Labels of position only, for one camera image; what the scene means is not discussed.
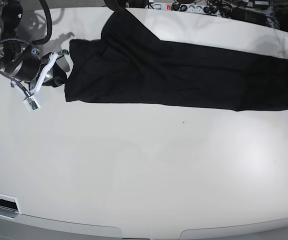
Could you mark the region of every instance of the black fabric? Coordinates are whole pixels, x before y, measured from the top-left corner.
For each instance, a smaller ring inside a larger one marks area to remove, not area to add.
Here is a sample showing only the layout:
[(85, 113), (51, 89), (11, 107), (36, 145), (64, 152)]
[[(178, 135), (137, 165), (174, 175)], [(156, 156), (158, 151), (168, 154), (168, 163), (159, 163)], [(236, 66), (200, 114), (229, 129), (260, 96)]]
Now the black fabric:
[(161, 41), (128, 11), (110, 17), (100, 40), (72, 40), (70, 53), (68, 102), (288, 109), (288, 60)]

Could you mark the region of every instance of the black garment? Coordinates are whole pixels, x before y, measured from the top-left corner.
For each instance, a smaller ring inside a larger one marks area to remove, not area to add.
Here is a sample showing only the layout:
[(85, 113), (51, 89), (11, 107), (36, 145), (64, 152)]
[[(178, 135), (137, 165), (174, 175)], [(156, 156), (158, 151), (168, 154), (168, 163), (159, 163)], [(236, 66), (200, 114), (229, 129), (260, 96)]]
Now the black garment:
[(288, 109), (288, 60), (161, 41), (128, 11), (110, 17), (101, 40), (72, 40), (70, 53), (68, 102)]

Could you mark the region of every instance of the power strip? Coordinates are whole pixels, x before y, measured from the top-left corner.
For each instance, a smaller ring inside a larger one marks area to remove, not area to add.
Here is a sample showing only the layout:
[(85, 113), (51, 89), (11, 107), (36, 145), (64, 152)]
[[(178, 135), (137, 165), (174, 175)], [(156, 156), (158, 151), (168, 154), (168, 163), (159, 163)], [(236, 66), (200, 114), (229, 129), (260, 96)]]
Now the power strip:
[[(172, 5), (173, 5), (172, 3), (151, 2), (150, 5), (148, 5), (146, 8), (148, 9), (153, 8), (156, 10), (164, 10), (164, 11), (172, 11)], [(209, 10), (209, 6), (206, 6), (206, 5), (181, 4), (180, 7), (184, 10), (178, 10), (178, 12), (209, 15), (207, 13), (207, 10)], [(211, 16), (221, 17), (219, 11), (212, 13)]]

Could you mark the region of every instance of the white tabletop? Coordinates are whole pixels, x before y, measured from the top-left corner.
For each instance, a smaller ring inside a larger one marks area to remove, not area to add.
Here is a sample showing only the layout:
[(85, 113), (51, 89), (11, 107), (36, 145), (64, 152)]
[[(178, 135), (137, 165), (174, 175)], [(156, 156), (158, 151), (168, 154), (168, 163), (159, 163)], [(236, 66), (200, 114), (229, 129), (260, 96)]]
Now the white tabletop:
[[(288, 33), (278, 30), (130, 11), (162, 40), (288, 58)], [(58, 43), (68, 49), (68, 39), (100, 38), (111, 13), (52, 10), (44, 51)], [(46, 104), (29, 113), (0, 76), (0, 193), (17, 197), (23, 214), (159, 240), (179, 239), (187, 229), (288, 218), (288, 110), (66, 103), (63, 86), (42, 92)]]

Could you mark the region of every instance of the white table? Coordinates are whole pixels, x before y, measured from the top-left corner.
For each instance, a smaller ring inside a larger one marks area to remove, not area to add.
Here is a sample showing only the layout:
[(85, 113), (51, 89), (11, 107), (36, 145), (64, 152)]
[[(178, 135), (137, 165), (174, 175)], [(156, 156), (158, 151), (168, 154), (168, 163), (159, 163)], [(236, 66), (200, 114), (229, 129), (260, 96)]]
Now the white table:
[[(285, 32), (219, 17), (130, 11), (162, 40), (288, 58)], [(52, 41), (43, 52), (58, 44), (68, 49), (73, 38), (100, 38), (111, 13), (52, 10)], [(33, 33), (36, 39), (40, 31)], [(17, 197), (23, 214), (158, 240), (288, 218), (288, 110), (66, 103), (64, 87), (42, 92), (47, 103), (29, 113), (0, 76), (0, 193)]]

